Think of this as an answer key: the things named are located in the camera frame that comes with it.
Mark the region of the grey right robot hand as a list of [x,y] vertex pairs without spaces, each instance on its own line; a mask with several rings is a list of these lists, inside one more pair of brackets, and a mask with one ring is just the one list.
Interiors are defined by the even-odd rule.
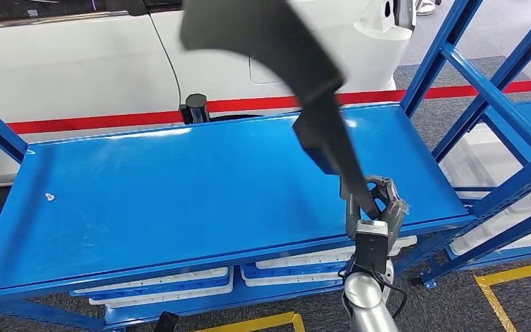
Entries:
[[[346,201],[346,225],[345,231],[349,239],[355,240],[355,232],[357,222],[362,220],[361,208],[353,198],[353,195],[348,190],[347,186],[343,184],[342,178],[339,185],[339,196]],[[387,223],[388,227],[388,256],[391,256],[393,246],[399,236],[400,228],[404,218],[408,214],[408,204],[400,198],[398,191],[391,178],[383,176],[365,176],[367,183],[374,184],[374,188],[370,190],[373,199],[379,199],[385,208],[381,211],[380,216],[376,220]]]

